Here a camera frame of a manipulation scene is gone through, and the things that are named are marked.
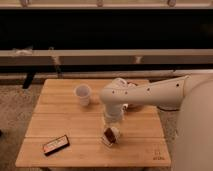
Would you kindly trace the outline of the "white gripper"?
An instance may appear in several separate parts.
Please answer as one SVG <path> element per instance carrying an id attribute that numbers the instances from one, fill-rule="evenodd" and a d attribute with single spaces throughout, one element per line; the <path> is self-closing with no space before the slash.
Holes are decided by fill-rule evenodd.
<path id="1" fill-rule="evenodd" d="M 123 121 L 124 110 L 122 105 L 106 105 L 104 107 L 104 122 L 106 126 L 112 126 Z"/>

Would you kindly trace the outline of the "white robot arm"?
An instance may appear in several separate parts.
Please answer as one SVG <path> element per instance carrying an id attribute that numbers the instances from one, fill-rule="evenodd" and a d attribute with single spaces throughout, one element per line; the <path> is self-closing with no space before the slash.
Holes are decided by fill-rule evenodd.
<path id="1" fill-rule="evenodd" d="M 100 91 L 104 117 L 117 122 L 124 104 L 179 110 L 171 171 L 213 171 L 213 74 L 186 75 L 129 87 L 116 78 Z"/>

